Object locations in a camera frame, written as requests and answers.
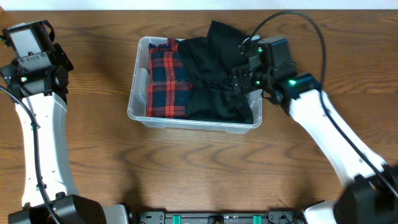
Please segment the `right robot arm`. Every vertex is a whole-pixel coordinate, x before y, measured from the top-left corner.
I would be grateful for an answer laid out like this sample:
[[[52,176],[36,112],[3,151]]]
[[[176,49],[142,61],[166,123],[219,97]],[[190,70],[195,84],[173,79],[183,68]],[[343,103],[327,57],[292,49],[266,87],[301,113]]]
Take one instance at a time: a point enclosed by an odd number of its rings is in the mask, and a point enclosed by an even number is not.
[[[372,151],[333,107],[321,84],[298,73],[284,37],[248,37],[245,65],[232,71],[236,90],[262,90],[303,127],[334,168],[343,193],[304,208],[296,223],[397,223],[397,167]]]

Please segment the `red plaid cloth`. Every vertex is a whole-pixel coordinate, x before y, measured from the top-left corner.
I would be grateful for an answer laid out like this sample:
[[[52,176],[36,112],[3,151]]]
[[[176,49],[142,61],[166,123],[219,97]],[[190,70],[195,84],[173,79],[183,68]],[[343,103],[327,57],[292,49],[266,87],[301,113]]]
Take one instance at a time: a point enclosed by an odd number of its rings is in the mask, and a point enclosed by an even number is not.
[[[178,51],[180,41],[149,45],[149,78],[146,115],[184,119],[188,94],[192,88]]]

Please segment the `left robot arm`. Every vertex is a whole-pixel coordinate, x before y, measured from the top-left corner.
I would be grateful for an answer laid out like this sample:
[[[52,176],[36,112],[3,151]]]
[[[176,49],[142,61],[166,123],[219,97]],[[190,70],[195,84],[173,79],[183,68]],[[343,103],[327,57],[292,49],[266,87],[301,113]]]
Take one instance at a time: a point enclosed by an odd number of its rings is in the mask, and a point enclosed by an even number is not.
[[[106,223],[102,206],[81,197],[66,144],[68,74],[73,65],[46,20],[2,30],[16,57],[1,68],[1,91],[16,105],[24,142],[22,210],[9,223]]]

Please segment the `large black cloth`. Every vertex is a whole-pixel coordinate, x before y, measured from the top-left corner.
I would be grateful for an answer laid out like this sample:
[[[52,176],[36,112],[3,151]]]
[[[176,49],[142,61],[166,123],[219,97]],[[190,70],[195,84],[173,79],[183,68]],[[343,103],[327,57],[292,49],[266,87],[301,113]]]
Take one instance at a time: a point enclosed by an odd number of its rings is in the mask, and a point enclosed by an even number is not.
[[[252,124],[246,95],[235,90],[232,69],[245,64],[239,44],[247,35],[212,21],[206,37],[181,41],[178,52],[192,89],[188,93],[185,118],[198,121]]]

